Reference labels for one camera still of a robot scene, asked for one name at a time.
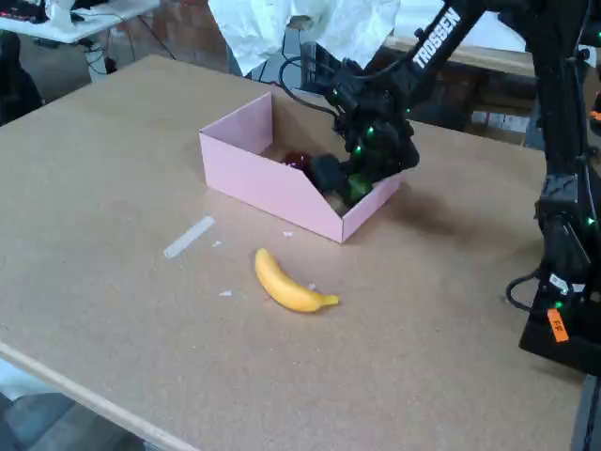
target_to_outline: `table leg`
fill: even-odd
[[[96,83],[106,77],[104,50],[99,41],[94,40],[90,46],[85,47],[85,59],[87,60],[87,69],[90,72],[92,83]]]

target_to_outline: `black cable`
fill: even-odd
[[[290,58],[288,60],[286,60],[284,62],[284,64],[282,64],[282,66],[280,67],[280,73],[278,75],[278,80],[280,81],[280,88],[284,90],[284,92],[288,95],[288,97],[290,97],[292,100],[297,101],[298,103],[300,103],[303,106],[306,106],[307,108],[311,108],[317,111],[321,111],[323,113],[327,113],[329,115],[332,115],[334,117],[334,119],[338,118],[338,115],[336,115],[336,113],[333,112],[333,110],[331,110],[330,108],[324,108],[323,106],[319,106],[319,105],[315,105],[313,103],[310,103],[308,101],[304,101],[303,99],[298,98],[297,96],[295,96],[292,91],[290,91],[290,89],[288,89],[288,86],[285,85],[284,83],[284,70],[285,68],[292,64],[294,61],[300,61],[302,59],[301,56],[294,56],[293,58]],[[329,68],[328,66],[325,66],[326,68],[328,68],[329,70],[331,70],[332,72],[334,72],[334,70],[332,68]]]
[[[351,75],[351,77],[353,77],[356,80],[364,80],[364,81],[368,81],[368,80],[374,80],[376,78],[381,77],[382,75],[386,75],[388,72],[390,72],[391,70],[393,70],[394,68],[396,68],[396,66],[398,66],[399,64],[401,64],[401,62],[403,62],[407,57],[404,56],[402,58],[398,58],[396,61],[394,61],[393,63],[391,63],[390,65],[388,65],[387,67],[385,67],[384,69],[381,69],[377,72],[374,73],[370,73],[369,75]]]
[[[301,31],[299,30],[299,46],[301,45]],[[284,61],[288,60],[288,57],[285,55],[284,53],[284,47],[285,47],[285,31],[284,31],[284,39],[282,40],[282,56],[284,57]],[[298,64],[295,63],[290,63],[292,66],[302,69],[302,67]]]
[[[591,398],[591,408],[589,409],[589,419],[586,423],[586,433],[584,434],[584,446],[582,451],[591,451],[591,442],[593,441],[594,423],[597,416],[599,406],[599,390],[601,389],[601,381],[596,378],[593,389],[593,397]]]
[[[265,72],[265,67],[267,66],[267,62],[268,62],[268,60],[266,60],[265,64],[263,64],[263,69],[261,69],[261,73],[259,73],[259,78],[256,80],[257,82],[260,82],[261,79],[263,78],[263,72]]]
[[[94,13],[94,14],[85,14],[85,13],[81,13],[78,12],[78,14],[82,17],[96,17],[96,16],[110,16],[110,17],[117,17],[121,23],[123,23],[125,25],[125,33],[128,35],[128,40],[130,41],[130,50],[131,50],[131,62],[136,60],[135,57],[135,51],[133,49],[133,39],[131,38],[131,33],[130,33],[130,28],[128,27],[127,21],[119,16],[118,14],[114,14],[113,12],[102,12],[102,13]]]
[[[538,278],[538,270],[535,270],[533,272],[531,272],[528,275],[524,275],[522,277],[518,277],[515,280],[512,280],[509,285],[507,286],[507,288],[505,289],[505,297],[507,298],[507,301],[515,308],[518,308],[520,310],[523,310],[525,312],[530,312],[531,308],[528,307],[526,304],[521,303],[520,301],[516,301],[516,299],[514,299],[514,296],[512,294],[513,290],[515,287],[517,287],[518,285],[521,285],[525,282],[528,282],[532,279],[537,279]]]
[[[91,62],[90,62],[90,61],[88,61],[88,62],[87,62],[87,66],[88,66],[90,69],[92,69],[93,71],[95,71],[95,72],[96,72],[98,75],[108,75],[108,72],[100,72],[100,71],[98,71],[98,70],[97,70],[97,69],[96,69],[94,66],[92,66],[93,64],[96,64],[96,63],[98,63],[98,62],[99,62],[101,59],[104,59],[104,57],[105,57],[105,54],[104,54],[104,52],[105,52],[105,49],[100,49],[100,50],[102,51],[101,55],[100,55],[98,58],[96,58],[94,61],[91,61]],[[85,53],[85,54],[94,54],[95,52],[98,52],[98,50],[91,51],[91,52],[90,52],[90,51],[86,51],[86,52],[84,52],[84,53]]]
[[[148,29],[148,31],[150,32],[150,34],[152,35],[152,37],[159,42],[159,44],[163,47],[163,49],[165,49],[165,51],[171,55],[171,57],[173,59],[175,59],[177,61],[177,58],[175,57],[175,55],[169,50],[169,48],[165,45],[165,43],[159,39],[159,37],[157,36],[157,34],[154,32],[154,30],[152,29],[152,27],[150,25],[148,25],[148,23],[146,23],[146,21],[144,19],[142,19],[141,16],[138,16],[138,19],[140,20],[141,23],[144,24],[144,26]]]

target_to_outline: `white plastic piece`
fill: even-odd
[[[165,256],[167,258],[177,257],[181,251],[198,240],[198,238],[207,230],[209,230],[213,224],[215,224],[215,220],[210,216],[205,216],[196,225],[190,228],[190,230],[175,240],[173,244],[168,246],[164,250]]]

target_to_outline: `white table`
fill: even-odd
[[[91,9],[76,9],[74,12],[85,18],[83,22],[75,23],[69,28],[54,26],[50,21],[46,23],[29,23],[0,18],[0,30],[13,31],[34,38],[55,40],[65,44],[78,42],[83,38],[90,38],[103,30],[125,22],[132,17],[144,14],[157,8],[161,0],[115,0],[98,5]],[[85,52],[93,82],[102,78],[106,72],[102,47],[98,42]]]

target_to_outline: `table surface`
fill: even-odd
[[[388,36],[384,45],[394,50],[406,52],[413,47],[416,42],[416,38]],[[449,60],[478,68],[513,73],[514,75],[534,76],[532,55],[521,52],[461,45],[457,47]]]
[[[85,21],[75,23],[69,30],[53,26],[50,21],[30,23],[0,17],[0,30],[72,44],[157,8],[160,2],[160,0],[113,0],[91,9],[76,9],[75,12],[86,16]]]
[[[582,376],[502,300],[543,155],[415,124],[421,165],[341,246],[206,188],[198,130],[268,89],[150,57],[0,129],[0,356],[167,450],[567,449]],[[259,247],[342,303],[271,301]]]

